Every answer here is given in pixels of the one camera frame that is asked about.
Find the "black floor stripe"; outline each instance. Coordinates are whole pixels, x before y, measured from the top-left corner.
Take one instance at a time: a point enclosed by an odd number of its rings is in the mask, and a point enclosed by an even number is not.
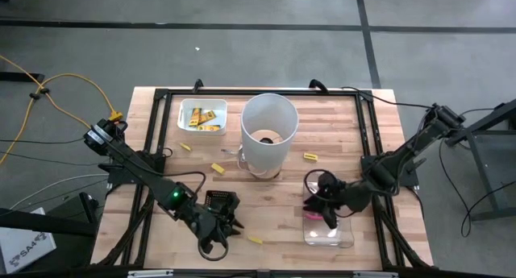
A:
[[[516,27],[401,27],[375,26],[369,27],[371,32],[394,33],[456,33],[456,34],[514,34]]]
[[[362,26],[362,35],[364,37],[365,56],[368,60],[369,76],[371,77],[371,84],[373,89],[380,89],[380,76],[378,75],[377,60],[374,57],[374,50],[372,49],[371,31],[369,29],[368,15],[365,11],[364,0],[356,0],[358,6],[358,13],[360,16],[360,24]]]
[[[0,19],[0,26],[110,29],[204,29],[257,31],[361,31],[360,25],[318,24],[229,24],[229,23],[120,23]]]

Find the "gray floor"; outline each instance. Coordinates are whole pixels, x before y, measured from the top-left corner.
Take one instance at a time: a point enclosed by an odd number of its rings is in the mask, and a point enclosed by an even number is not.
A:
[[[514,27],[516,0],[365,0],[372,25]],[[12,0],[0,16],[25,19],[174,23],[360,24],[356,0]],[[449,105],[457,112],[493,107],[516,95],[516,35],[373,33],[381,86],[398,101]],[[0,53],[47,76],[80,73],[95,80],[116,108],[127,112],[136,85],[305,87],[312,78],[327,86],[370,88],[361,32],[109,30],[0,27]],[[0,70],[14,71],[0,62]],[[58,104],[88,120],[106,117],[99,94],[74,79],[49,86]],[[0,84],[0,136],[14,138],[32,84]],[[400,108],[407,137],[423,111]],[[472,122],[482,114],[468,115]],[[85,128],[35,105],[24,139],[66,140]],[[0,144],[0,150],[8,143]],[[516,218],[477,222],[460,237],[464,208],[445,180],[438,146],[418,169],[427,232],[435,264],[443,269],[513,276]],[[81,143],[18,144],[15,153],[77,163],[102,160]],[[468,151],[445,147],[444,161],[471,205],[485,191]],[[0,166],[0,206],[9,207],[56,180],[100,172],[92,167],[46,164],[10,156]],[[98,179],[77,180],[31,199],[37,202]],[[87,189],[103,203],[104,184]],[[42,205],[51,209],[62,197]]]

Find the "wooden table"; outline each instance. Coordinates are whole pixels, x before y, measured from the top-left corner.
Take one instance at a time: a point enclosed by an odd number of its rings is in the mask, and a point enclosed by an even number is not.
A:
[[[148,120],[152,106],[154,87],[136,87],[127,114],[129,127],[126,141],[135,150],[144,146]],[[390,89],[377,89],[378,97],[395,101]],[[378,243],[369,206],[351,217],[355,244],[348,249],[312,247],[305,244],[302,233],[302,178],[314,168],[325,168],[343,180],[360,177],[360,145],[356,107],[352,98],[345,97],[288,97],[297,107],[300,123],[290,152],[280,176],[274,181],[257,181],[247,172],[240,171],[236,158],[221,152],[222,148],[237,151],[240,145],[240,113],[249,96],[201,96],[200,98],[224,98],[228,103],[227,133],[224,136],[191,136],[177,127],[177,113],[184,98],[175,96],[169,118],[166,147],[173,150],[167,159],[165,172],[201,170],[206,173],[206,184],[199,195],[209,189],[237,192],[241,202],[236,210],[237,218],[245,225],[240,236],[228,239],[230,250],[227,257],[218,262],[204,260],[197,252],[197,240],[183,222],[174,222],[157,205],[154,207],[152,225],[145,260],[146,268],[268,268],[310,270],[373,270],[381,269]],[[394,150],[404,143],[404,137],[396,106],[375,100],[377,119],[384,150]],[[368,136],[369,116],[364,104]],[[160,121],[156,124],[156,147]],[[179,146],[190,145],[192,152]],[[312,163],[302,158],[303,152],[318,155]],[[217,163],[226,169],[221,176],[210,168]],[[198,185],[198,176],[175,177],[192,189]],[[106,256],[127,228],[134,185],[123,185],[106,200],[92,263]],[[394,199],[394,207],[400,231],[421,258],[432,264],[422,213],[416,198],[406,189]],[[247,240],[251,235],[262,239],[263,245]],[[386,235],[389,257],[394,261],[392,239]],[[133,258],[138,247],[133,247]],[[222,251],[214,250],[213,256]]]

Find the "yellow extension cord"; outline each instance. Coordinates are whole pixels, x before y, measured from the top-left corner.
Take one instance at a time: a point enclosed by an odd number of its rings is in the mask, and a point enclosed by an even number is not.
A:
[[[49,83],[50,81],[53,81],[59,77],[77,77],[77,78],[80,78],[82,79],[83,81],[87,81],[89,82],[91,85],[93,85],[95,88],[98,89],[98,91],[102,94],[102,96],[104,97],[104,99],[106,100],[107,102],[107,105],[110,107],[110,110],[111,110],[111,116],[110,116],[110,120],[112,121],[118,121],[119,119],[122,118],[122,113],[114,110],[113,108],[113,105],[111,105],[111,102],[109,100],[109,98],[106,96],[106,94],[104,93],[104,91],[97,85],[95,84],[93,81],[91,81],[90,79],[86,78],[86,77],[83,77],[81,75],[78,75],[78,74],[75,74],[75,73],[62,73],[62,74],[58,74],[54,77],[51,77],[49,79],[47,79],[46,81],[42,82],[42,83],[39,83],[30,73],[28,73],[25,69],[23,69],[22,67],[20,67],[19,65],[15,64],[14,62],[8,60],[6,57],[0,55],[0,59],[3,59],[4,61],[6,61],[7,63],[11,64],[12,66],[16,67],[17,69],[19,69],[20,71],[24,72],[28,77],[30,77],[37,85],[38,85],[38,89],[35,91],[36,94],[38,94],[40,92],[40,90],[44,89],[44,86]],[[61,107],[59,107],[55,102],[54,100],[52,99],[52,97],[50,96],[50,93],[46,93],[45,96],[47,96],[48,100],[52,103],[52,105],[57,109],[59,110],[60,112],[64,113],[64,114],[67,114],[69,117],[77,120],[78,122],[81,122],[84,126],[86,126],[88,129],[89,129],[89,124],[75,116],[74,114],[72,113],[69,113],[68,111],[62,109]],[[4,162],[4,160],[7,158],[7,156],[9,155],[9,153],[11,152],[11,150],[13,149],[13,147],[15,146],[16,144],[16,141],[18,141],[19,137],[22,135],[23,131],[25,130],[25,126],[27,125],[27,121],[29,119],[29,114],[31,113],[31,109],[32,109],[32,106],[34,105],[34,99],[31,98],[31,100],[29,101],[29,105],[27,106],[27,110],[25,112],[25,118],[23,119],[23,123],[22,123],[22,127],[19,129],[19,132],[18,134],[16,135],[16,138],[15,138],[15,141],[13,143],[10,144],[9,148],[7,149],[6,151],[6,154],[4,154],[4,156],[0,159],[0,165]]]

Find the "white bin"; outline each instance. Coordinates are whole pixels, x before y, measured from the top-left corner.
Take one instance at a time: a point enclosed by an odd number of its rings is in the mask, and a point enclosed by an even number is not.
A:
[[[192,112],[195,108],[201,108],[201,114],[209,110],[215,113],[215,119],[204,122],[202,125],[220,125],[218,131],[200,131],[196,127],[188,126]],[[191,135],[220,136],[226,134],[227,102],[222,99],[184,99],[179,108],[177,126]]]

